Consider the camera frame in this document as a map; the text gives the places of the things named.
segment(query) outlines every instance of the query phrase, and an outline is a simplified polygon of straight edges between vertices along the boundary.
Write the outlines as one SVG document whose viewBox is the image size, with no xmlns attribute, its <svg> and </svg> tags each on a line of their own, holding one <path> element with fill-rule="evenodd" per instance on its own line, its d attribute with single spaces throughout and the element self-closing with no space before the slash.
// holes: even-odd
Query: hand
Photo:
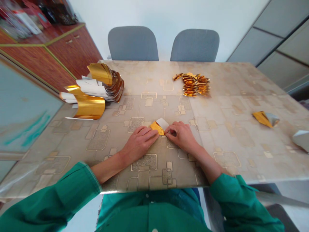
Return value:
<svg viewBox="0 0 309 232">
<path fill-rule="evenodd" d="M 189 124 L 184 124 L 182 121 L 173 122 L 164 133 L 170 141 L 191 155 L 195 155 L 197 150 L 201 148 L 195 140 Z"/>
<path fill-rule="evenodd" d="M 128 165 L 143 157 L 150 146 L 158 139 L 159 132 L 146 126 L 138 127 L 130 136 L 120 154 Z"/>
</svg>

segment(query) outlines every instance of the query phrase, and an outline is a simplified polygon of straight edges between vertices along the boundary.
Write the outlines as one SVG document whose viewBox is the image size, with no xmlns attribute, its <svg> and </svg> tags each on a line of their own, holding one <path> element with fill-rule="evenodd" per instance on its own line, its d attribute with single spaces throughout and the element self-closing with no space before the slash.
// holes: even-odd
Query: chair backrest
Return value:
<svg viewBox="0 0 309 232">
<path fill-rule="evenodd" d="M 159 60 L 155 35 L 144 26 L 114 27 L 108 33 L 108 46 L 113 60 Z"/>
<path fill-rule="evenodd" d="M 213 30 L 187 29 L 175 38 L 171 61 L 214 62 L 219 48 L 219 35 Z"/>
</svg>

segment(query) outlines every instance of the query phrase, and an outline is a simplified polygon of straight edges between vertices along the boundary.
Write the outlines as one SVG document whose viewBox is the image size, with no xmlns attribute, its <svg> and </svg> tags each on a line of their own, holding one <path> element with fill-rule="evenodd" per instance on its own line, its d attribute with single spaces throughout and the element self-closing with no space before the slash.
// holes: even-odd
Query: green sleeve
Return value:
<svg viewBox="0 0 309 232">
<path fill-rule="evenodd" d="M 210 187 L 225 216 L 224 229 L 229 231 L 284 231 L 284 225 L 273 218 L 255 195 L 256 189 L 244 179 L 222 174 Z"/>
<path fill-rule="evenodd" d="M 56 184 L 10 207 L 0 217 L 2 231 L 59 231 L 101 186 L 85 163 L 77 163 Z"/>
</svg>

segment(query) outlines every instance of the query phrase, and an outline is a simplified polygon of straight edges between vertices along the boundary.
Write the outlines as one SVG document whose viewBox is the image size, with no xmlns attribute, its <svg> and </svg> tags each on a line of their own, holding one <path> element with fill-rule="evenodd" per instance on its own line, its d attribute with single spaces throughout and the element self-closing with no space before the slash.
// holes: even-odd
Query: patterned tablecloth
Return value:
<svg viewBox="0 0 309 232">
<path fill-rule="evenodd" d="M 65 104 L 0 186 L 0 197 L 16 198 L 56 183 L 74 164 L 89 165 L 121 150 L 140 125 L 158 118 L 190 125 L 196 140 L 232 174 L 249 184 L 309 179 L 309 155 L 291 141 L 309 130 L 309 111 L 249 63 L 102 61 L 119 72 L 125 91 L 108 103 L 97 121 L 69 120 Z M 211 79 L 211 96 L 185 97 L 177 73 Z M 277 115 L 273 129 L 252 117 Z M 165 136 L 148 153 L 103 185 L 103 192 L 127 192 L 207 185 L 196 160 Z"/>
</svg>

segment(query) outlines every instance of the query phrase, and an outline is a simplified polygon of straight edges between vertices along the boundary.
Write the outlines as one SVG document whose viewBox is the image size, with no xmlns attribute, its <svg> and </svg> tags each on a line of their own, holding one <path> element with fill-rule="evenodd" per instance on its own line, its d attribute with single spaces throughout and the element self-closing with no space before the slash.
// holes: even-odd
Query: finger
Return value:
<svg viewBox="0 0 309 232">
<path fill-rule="evenodd" d="M 177 137 L 176 136 L 173 136 L 172 134 L 165 134 L 166 137 L 172 141 L 173 143 L 177 143 Z"/>
<path fill-rule="evenodd" d="M 180 123 L 179 122 L 173 122 L 172 125 L 179 126 Z"/>
<path fill-rule="evenodd" d="M 146 144 L 150 147 L 158 138 L 159 138 L 159 133 L 157 133 L 155 136 L 153 136 L 152 138 L 148 139 L 146 141 Z"/>
<path fill-rule="evenodd" d="M 133 132 L 133 134 L 138 134 L 142 129 L 146 128 L 146 126 L 140 126 L 140 127 L 137 127 L 136 130 Z"/>
<path fill-rule="evenodd" d="M 143 136 L 143 135 L 146 134 L 148 131 L 151 131 L 151 128 L 145 127 L 145 128 L 143 128 L 137 135 L 138 135 L 138 136 Z"/>
<path fill-rule="evenodd" d="M 177 133 L 178 127 L 175 126 L 175 125 L 169 125 L 169 127 L 166 128 L 166 130 L 164 131 L 164 134 L 167 134 L 168 132 L 170 132 L 170 131 L 172 131 L 172 130 L 175 131 L 175 132 Z"/>
<path fill-rule="evenodd" d="M 159 132 L 157 130 L 151 130 L 151 131 L 147 132 L 146 134 L 144 134 L 143 139 L 145 139 L 145 141 L 147 141 L 148 139 L 150 139 L 151 137 L 153 137 L 156 134 L 159 134 Z"/>
</svg>

